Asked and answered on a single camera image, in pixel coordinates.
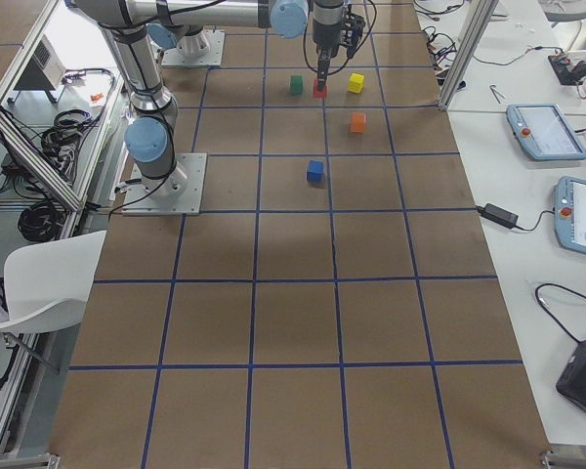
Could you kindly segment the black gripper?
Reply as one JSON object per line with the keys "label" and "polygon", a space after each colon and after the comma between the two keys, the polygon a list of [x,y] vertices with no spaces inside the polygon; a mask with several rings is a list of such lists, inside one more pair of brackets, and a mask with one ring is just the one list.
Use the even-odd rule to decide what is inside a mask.
{"label": "black gripper", "polygon": [[313,1],[313,39],[317,45],[316,79],[327,82],[331,49],[339,44],[344,15],[343,0]]}

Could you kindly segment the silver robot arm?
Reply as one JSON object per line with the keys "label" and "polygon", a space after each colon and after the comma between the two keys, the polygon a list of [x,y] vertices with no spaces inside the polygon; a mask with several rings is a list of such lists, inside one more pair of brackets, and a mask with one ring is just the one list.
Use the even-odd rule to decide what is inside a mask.
{"label": "silver robot arm", "polygon": [[341,1],[79,1],[76,6],[105,34],[130,89],[137,117],[124,141],[146,193],[153,197],[182,193],[188,172],[174,150],[178,106],[163,84],[149,43],[149,25],[160,26],[170,39],[182,39],[206,25],[270,28],[287,39],[311,28],[317,87],[324,89],[345,21]]}

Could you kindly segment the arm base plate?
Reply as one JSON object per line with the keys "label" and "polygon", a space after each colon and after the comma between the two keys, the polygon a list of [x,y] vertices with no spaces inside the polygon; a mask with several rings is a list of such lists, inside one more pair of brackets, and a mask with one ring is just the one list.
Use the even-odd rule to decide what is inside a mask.
{"label": "arm base plate", "polygon": [[225,33],[220,29],[201,30],[185,36],[175,48],[164,52],[164,68],[219,67],[222,63]]}
{"label": "arm base plate", "polygon": [[198,215],[200,212],[206,153],[177,153],[176,168],[162,184],[145,178],[130,185],[121,213],[127,216]]}

